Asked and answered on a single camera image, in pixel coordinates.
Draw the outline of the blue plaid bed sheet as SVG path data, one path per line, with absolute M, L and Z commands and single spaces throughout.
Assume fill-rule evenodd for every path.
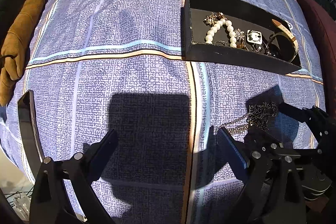
M 92 187 L 117 223 L 223 223 L 243 184 L 215 162 L 210 127 L 243 140 L 247 101 L 326 107 L 320 58 L 296 0 L 242 0 L 298 39 L 290 75 L 184 61 L 185 0 L 48 0 L 28 67 L 1 108 L 1 150 L 30 180 L 18 100 L 34 92 L 43 152 L 66 160 L 110 128 L 118 147 Z

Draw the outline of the mustard brown pillow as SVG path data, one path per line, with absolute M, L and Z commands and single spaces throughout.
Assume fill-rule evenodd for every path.
M 1 46 L 1 106 L 13 96 L 14 86 L 25 71 L 26 52 L 46 0 L 26 0 Z

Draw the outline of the tan strap wristwatch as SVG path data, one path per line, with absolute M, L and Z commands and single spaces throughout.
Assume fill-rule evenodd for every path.
M 298 54 L 298 41 L 290 29 L 272 19 L 275 31 L 268 37 L 262 36 L 264 54 L 291 63 Z

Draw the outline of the black jewelry box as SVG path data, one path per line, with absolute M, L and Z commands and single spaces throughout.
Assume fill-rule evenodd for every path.
M 185 0 L 182 56 L 280 75 L 301 69 L 289 24 L 241 0 Z

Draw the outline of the gold flower earring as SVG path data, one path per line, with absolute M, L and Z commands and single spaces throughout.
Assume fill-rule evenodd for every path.
M 234 30 L 234 32 L 236 34 L 235 38 L 237 39 L 237 41 L 244 40 L 244 31 L 240 30 L 240 28 L 237 28 Z
M 204 23 L 208 26 L 213 26 L 218 21 L 218 18 L 215 14 L 208 15 L 204 18 Z

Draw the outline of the dark red pillow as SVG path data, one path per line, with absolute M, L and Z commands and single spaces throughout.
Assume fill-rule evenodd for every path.
M 326 112 L 335 118 L 335 21 L 314 0 L 297 0 L 319 53 Z

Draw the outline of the silver bangle with white charm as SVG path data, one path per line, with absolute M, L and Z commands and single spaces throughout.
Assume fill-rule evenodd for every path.
M 238 48 L 240 49 L 260 52 L 263 45 L 263 36 L 260 31 L 247 30 L 244 40 L 240 40 L 238 42 Z

